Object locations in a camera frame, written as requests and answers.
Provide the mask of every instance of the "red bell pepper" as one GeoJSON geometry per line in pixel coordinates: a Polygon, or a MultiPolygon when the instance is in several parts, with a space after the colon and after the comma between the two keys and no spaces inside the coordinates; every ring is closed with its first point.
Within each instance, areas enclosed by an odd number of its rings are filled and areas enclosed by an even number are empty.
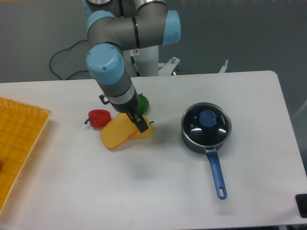
{"type": "Polygon", "coordinates": [[[88,119],[85,124],[90,122],[91,126],[94,128],[101,128],[106,126],[106,124],[111,120],[111,114],[107,110],[95,109],[88,113],[88,119]]]}

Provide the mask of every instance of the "green object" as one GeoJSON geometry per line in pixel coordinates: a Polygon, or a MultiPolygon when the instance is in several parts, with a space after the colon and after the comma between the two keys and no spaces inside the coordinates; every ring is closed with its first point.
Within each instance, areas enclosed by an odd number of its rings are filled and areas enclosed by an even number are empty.
{"type": "Polygon", "coordinates": [[[141,113],[141,115],[143,115],[148,109],[149,101],[145,96],[143,96],[143,93],[138,94],[138,96],[139,96],[138,110],[141,113]]]}

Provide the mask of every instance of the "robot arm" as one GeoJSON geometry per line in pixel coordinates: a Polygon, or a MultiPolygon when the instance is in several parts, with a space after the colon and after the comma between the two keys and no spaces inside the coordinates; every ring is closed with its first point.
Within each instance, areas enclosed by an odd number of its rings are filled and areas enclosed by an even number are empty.
{"type": "MultiPolygon", "coordinates": [[[[91,11],[108,7],[109,10],[117,9],[114,10],[116,14],[133,14],[131,8],[127,10],[123,6],[123,2],[86,0],[91,11]]],[[[131,17],[116,18],[112,12],[104,10],[89,16],[87,35],[90,51],[86,64],[108,102],[118,112],[126,113],[143,132],[148,126],[137,109],[138,94],[125,69],[122,52],[177,42],[181,37],[181,26],[178,13],[168,11],[164,0],[135,0],[134,5],[136,15],[131,17]]]]}

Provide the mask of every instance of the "gray floor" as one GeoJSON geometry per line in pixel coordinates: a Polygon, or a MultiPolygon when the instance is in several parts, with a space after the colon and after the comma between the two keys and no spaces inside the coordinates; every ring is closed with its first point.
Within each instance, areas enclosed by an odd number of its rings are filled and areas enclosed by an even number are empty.
{"type": "MultiPolygon", "coordinates": [[[[307,169],[307,1],[169,0],[182,23],[179,43],[160,49],[160,62],[181,59],[179,74],[273,70],[281,82],[307,169]]],[[[0,82],[49,81],[54,53],[86,39],[81,0],[0,2],[0,82]]],[[[56,57],[63,78],[86,69],[88,44],[56,57]]],[[[76,78],[90,78],[87,73],[76,78]]]]}

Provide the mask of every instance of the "red pepper stem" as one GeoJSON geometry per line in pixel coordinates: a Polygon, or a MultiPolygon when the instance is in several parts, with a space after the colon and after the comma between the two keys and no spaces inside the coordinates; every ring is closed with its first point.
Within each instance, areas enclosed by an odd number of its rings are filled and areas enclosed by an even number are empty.
{"type": "Polygon", "coordinates": [[[87,123],[90,121],[90,118],[88,118],[86,121],[85,121],[85,123],[84,124],[86,124],[87,125],[87,123]]]}

